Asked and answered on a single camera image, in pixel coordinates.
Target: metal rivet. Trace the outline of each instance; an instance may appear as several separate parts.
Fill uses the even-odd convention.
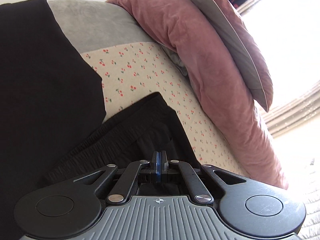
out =
[[[196,196],[196,200],[199,202],[209,202],[212,198],[207,194],[200,194]]]
[[[118,194],[110,195],[108,200],[111,202],[120,202],[123,201],[123,196]]]

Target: crosshair marking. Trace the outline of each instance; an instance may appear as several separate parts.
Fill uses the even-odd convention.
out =
[[[165,201],[165,200],[163,200],[162,198],[157,198],[157,199],[154,200],[154,201],[156,201],[158,204],[160,204],[160,203],[162,203],[162,202]]]

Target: cherry pattern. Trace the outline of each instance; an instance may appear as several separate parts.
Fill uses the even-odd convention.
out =
[[[108,118],[159,91],[176,111],[200,163],[247,176],[224,136],[203,112],[189,82],[160,45],[137,42],[85,52],[81,56],[102,78]]]

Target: sunlight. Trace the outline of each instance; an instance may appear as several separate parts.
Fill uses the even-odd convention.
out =
[[[320,0],[261,0],[243,20],[268,64],[273,107],[320,80]]]

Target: pink pillow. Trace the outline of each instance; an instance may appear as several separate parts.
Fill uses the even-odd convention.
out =
[[[207,17],[228,48],[253,99],[268,112],[273,84],[265,59],[241,16],[228,0],[191,0]]]
[[[108,0],[186,65],[203,110],[252,179],[287,188],[271,136],[221,38],[191,0]]]

